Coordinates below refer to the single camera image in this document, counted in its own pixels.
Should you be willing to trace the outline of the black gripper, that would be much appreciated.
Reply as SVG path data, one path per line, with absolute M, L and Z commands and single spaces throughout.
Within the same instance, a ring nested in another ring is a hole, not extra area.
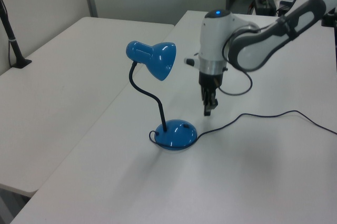
M 199 84 L 201 86 L 202 101 L 204 103 L 204 116 L 210 116 L 212 110 L 218 106 L 216 91 L 222 85 L 223 74 L 209 75 L 199 72 Z

